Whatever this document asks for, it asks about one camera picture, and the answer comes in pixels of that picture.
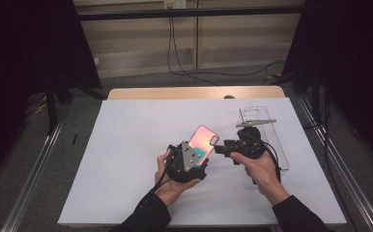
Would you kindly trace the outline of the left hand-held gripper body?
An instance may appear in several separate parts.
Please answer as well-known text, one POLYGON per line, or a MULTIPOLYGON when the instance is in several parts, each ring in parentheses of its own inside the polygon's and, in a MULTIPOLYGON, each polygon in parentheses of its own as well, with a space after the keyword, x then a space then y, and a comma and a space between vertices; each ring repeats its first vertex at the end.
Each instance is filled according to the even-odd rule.
POLYGON ((166 163, 166 174, 177 183, 188 183, 191 180, 204 180, 207 176, 205 169, 208 160, 205 159, 202 165, 198 164, 200 155, 191 148, 186 141, 177 147, 169 145, 170 156, 166 163))

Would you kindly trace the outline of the wooden table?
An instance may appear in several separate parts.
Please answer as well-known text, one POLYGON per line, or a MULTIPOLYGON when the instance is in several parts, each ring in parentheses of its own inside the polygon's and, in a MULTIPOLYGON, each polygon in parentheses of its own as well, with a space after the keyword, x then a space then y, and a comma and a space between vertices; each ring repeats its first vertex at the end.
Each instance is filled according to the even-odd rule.
POLYGON ((109 101, 223 99, 226 95, 232 95, 235 99, 285 98, 279 86, 210 86, 116 88, 109 92, 107 99, 109 101))

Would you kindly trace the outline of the black curtain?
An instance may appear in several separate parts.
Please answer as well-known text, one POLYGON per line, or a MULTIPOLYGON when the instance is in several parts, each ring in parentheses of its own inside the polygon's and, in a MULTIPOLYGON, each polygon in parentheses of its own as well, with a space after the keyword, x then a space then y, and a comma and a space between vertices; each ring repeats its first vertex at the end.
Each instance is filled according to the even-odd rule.
POLYGON ((71 88, 100 88, 72 0, 0 0, 0 162, 22 126, 29 98, 63 103, 71 88))
POLYGON ((282 77, 317 77, 373 149, 373 0, 305 0, 282 77))

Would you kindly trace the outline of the black horizontal bar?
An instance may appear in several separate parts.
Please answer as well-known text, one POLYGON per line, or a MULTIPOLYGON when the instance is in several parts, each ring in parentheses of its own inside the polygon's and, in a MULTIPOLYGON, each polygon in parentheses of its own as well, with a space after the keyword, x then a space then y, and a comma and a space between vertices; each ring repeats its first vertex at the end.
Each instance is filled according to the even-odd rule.
POLYGON ((87 21, 224 15, 286 15, 299 14, 301 12, 303 12, 303 6, 273 6, 83 13, 78 14, 77 18, 81 21, 87 21))

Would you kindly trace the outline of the clear plastic box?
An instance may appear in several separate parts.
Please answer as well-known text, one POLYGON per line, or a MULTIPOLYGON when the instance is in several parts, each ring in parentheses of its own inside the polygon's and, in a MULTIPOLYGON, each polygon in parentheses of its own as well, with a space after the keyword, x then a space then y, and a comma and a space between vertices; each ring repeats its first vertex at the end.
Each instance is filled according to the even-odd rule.
POLYGON ((265 106, 244 106, 239 109, 237 128, 254 127, 260 133, 260 138, 275 155, 282 171, 288 171, 290 164, 286 159, 274 123, 276 120, 269 114, 265 106))

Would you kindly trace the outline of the white wall socket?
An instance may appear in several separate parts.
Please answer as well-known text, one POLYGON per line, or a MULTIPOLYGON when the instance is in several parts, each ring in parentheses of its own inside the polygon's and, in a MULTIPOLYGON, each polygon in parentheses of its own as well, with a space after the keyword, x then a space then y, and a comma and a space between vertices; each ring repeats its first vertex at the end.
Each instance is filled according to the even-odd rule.
POLYGON ((185 9, 187 7, 187 0, 163 0, 164 8, 171 9, 185 9))

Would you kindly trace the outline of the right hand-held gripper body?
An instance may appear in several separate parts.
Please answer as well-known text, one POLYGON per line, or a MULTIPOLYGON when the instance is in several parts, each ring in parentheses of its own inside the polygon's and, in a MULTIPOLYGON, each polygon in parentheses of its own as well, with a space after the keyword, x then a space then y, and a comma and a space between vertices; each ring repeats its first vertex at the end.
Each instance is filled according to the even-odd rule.
POLYGON ((264 142, 258 129, 259 125, 274 123, 274 120, 249 120, 237 124, 238 140, 225 139, 222 146, 222 154, 229 158, 233 152, 240 153, 249 159, 259 159, 265 152, 275 149, 272 145, 264 142))

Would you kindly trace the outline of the black stand pole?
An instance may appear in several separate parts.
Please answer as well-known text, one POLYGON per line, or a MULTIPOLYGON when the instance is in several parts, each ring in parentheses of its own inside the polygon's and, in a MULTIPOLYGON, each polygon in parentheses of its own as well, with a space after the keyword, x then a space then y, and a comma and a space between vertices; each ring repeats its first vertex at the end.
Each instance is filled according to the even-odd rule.
POLYGON ((46 105, 48 115, 48 135, 51 135, 55 130, 58 118, 55 107, 54 92, 52 89, 51 80, 48 78, 45 83, 46 105))
POLYGON ((314 119, 320 122, 320 79, 317 72, 313 74, 312 79, 312 113, 314 119))

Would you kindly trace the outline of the white board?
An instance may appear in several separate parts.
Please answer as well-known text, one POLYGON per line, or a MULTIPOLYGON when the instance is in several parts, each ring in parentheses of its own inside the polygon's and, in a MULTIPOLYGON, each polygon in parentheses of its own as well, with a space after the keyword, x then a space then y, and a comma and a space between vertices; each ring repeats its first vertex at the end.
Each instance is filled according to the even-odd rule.
MULTIPOLYGON (((154 185, 157 157, 189 139, 201 125, 222 139, 236 136, 239 109, 265 106, 290 169, 283 186, 326 224, 345 218, 287 98, 246 100, 104 101, 66 204, 63 225, 124 221, 154 185)), ((274 225, 269 201, 244 168, 212 154, 207 176, 171 206, 171 224, 184 226, 274 225)))

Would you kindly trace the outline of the metal floor rail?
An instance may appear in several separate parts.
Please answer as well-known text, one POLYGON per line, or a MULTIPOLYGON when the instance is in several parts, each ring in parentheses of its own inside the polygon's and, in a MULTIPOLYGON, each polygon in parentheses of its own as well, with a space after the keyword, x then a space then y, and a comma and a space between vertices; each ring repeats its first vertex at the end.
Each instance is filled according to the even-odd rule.
POLYGON ((47 160, 49 159, 52 150, 58 140, 59 134, 64 126, 66 117, 69 114, 70 108, 68 106, 63 107, 61 112, 58 114, 59 121, 55 125, 55 129, 50 133, 42 146, 42 149, 38 155, 38 158, 30 171, 30 174, 18 195, 10 213, 8 214, 0 232, 17 232, 19 225, 21 224, 25 212, 29 206, 29 203, 35 193, 36 187, 43 174, 43 170, 46 166, 47 160))
POLYGON ((312 113, 312 106, 305 96, 298 97, 302 110, 308 119, 308 126, 311 127, 319 137, 325 153, 328 172, 333 167, 339 175, 344 187, 353 199, 359 214, 365 221, 370 232, 373 232, 373 206, 365 193, 362 191, 352 172, 348 168, 341 154, 329 137, 329 128, 325 127, 312 113))

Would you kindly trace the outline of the clear-rimmed glitter phone case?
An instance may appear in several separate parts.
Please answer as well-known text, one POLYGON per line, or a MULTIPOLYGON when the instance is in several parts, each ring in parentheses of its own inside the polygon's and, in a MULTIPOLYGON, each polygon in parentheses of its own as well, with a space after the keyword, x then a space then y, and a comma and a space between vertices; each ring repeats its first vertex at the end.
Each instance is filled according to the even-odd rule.
POLYGON ((193 167, 199 167, 214 149, 219 136, 212 130, 201 125, 197 128, 188 142, 188 146, 193 149, 193 167))

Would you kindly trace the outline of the person's right hand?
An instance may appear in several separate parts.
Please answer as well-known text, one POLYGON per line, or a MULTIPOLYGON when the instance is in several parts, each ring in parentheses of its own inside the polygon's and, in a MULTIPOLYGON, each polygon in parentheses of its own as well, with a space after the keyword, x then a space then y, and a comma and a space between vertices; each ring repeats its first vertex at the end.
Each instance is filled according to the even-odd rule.
POLYGON ((237 152, 233 152, 230 157, 244 166, 246 174, 258 185, 260 193, 269 200, 272 206, 290 197, 278 181, 275 164, 269 152, 265 152, 258 159, 250 159, 237 152))

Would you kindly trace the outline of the person's left hand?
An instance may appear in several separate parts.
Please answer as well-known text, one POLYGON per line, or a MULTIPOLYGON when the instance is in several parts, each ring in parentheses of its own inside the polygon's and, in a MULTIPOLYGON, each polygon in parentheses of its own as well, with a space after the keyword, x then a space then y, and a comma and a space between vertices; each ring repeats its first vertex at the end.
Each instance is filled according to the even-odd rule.
POLYGON ((155 182, 160 182, 160 187, 155 191, 155 194, 162 200, 166 207, 174 204, 184 191, 193 188, 200 182, 200 179, 194 179, 185 184, 172 181, 164 174, 165 164, 169 156, 170 150, 167 150, 157 158, 158 170, 155 173, 155 182))

